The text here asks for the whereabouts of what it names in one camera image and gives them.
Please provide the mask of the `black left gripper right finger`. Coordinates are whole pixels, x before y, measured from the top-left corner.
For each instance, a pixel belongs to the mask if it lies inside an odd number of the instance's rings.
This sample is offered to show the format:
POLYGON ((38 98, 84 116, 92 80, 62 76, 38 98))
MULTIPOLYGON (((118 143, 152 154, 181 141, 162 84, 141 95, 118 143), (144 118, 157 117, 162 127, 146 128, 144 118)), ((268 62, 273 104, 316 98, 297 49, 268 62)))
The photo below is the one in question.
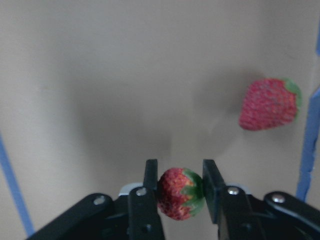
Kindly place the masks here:
POLYGON ((214 160, 203 160, 202 179, 207 208, 212 223, 218 226, 220 240, 265 239, 248 195, 238 186, 226 185, 214 160))

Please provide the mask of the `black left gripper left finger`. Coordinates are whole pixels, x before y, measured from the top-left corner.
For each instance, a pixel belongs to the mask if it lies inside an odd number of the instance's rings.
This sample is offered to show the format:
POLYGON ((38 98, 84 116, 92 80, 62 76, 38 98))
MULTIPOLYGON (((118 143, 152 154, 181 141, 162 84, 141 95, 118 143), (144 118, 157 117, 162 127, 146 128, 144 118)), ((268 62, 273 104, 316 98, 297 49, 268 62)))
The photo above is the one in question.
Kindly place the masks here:
POLYGON ((158 161, 145 163, 142 186, 128 196, 128 238, 130 240, 164 240, 165 234, 158 213, 158 161))

